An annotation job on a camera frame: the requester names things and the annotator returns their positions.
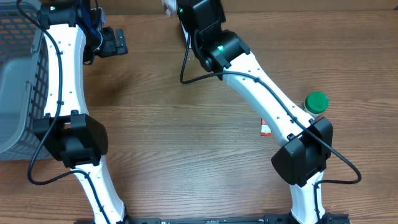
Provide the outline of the brown cookie snack bag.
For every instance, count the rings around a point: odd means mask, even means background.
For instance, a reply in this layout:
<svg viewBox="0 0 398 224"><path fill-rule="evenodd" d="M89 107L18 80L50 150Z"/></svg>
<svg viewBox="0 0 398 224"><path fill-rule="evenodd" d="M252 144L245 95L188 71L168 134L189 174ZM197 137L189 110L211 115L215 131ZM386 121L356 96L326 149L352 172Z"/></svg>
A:
<svg viewBox="0 0 398 224"><path fill-rule="evenodd" d="M170 17L177 17L177 0L162 0L165 14Z"/></svg>

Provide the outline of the red snack stick packet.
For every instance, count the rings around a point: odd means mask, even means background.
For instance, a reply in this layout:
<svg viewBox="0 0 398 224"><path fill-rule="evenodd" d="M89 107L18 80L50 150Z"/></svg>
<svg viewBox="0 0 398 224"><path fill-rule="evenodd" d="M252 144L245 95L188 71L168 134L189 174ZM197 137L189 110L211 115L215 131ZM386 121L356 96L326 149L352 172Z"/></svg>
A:
<svg viewBox="0 0 398 224"><path fill-rule="evenodd" d="M261 136L272 136L270 127L263 119L261 120Z"/></svg>

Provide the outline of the green lid spice jar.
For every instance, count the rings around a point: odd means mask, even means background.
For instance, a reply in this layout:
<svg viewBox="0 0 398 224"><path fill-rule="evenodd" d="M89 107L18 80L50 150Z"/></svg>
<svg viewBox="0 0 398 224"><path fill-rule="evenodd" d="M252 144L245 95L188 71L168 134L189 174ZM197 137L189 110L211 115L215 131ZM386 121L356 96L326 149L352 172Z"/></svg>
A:
<svg viewBox="0 0 398 224"><path fill-rule="evenodd" d="M329 106L329 99L323 92L316 91L309 94L302 102L302 109L317 119Z"/></svg>

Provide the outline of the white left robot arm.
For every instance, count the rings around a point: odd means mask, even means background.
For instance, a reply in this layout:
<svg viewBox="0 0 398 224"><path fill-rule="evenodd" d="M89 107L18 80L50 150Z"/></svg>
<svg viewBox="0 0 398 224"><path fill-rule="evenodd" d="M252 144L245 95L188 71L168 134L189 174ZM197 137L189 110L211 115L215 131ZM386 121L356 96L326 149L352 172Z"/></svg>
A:
<svg viewBox="0 0 398 224"><path fill-rule="evenodd" d="M48 93L43 118L33 131L40 143L27 171L35 185L47 185L74 175L94 213L93 223L129 223L106 164L108 136L105 127L89 114L83 84L83 66L95 57L128 52L124 32L103 27L104 11L90 1L42 1L34 24L44 33L49 61ZM32 169L46 148L68 169L49 180L34 180Z"/></svg>

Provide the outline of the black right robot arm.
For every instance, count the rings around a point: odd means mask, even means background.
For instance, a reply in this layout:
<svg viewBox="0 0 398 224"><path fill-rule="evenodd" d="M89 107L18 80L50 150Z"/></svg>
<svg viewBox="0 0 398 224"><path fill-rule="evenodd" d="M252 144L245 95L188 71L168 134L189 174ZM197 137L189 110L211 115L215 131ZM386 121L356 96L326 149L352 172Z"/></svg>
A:
<svg viewBox="0 0 398 224"><path fill-rule="evenodd" d="M333 127L297 106L267 76L251 49L236 33L222 29L220 1L177 1L177 14L202 67L236 90L268 124L280 149L272 157L290 185L294 223L324 223L321 190L331 156Z"/></svg>

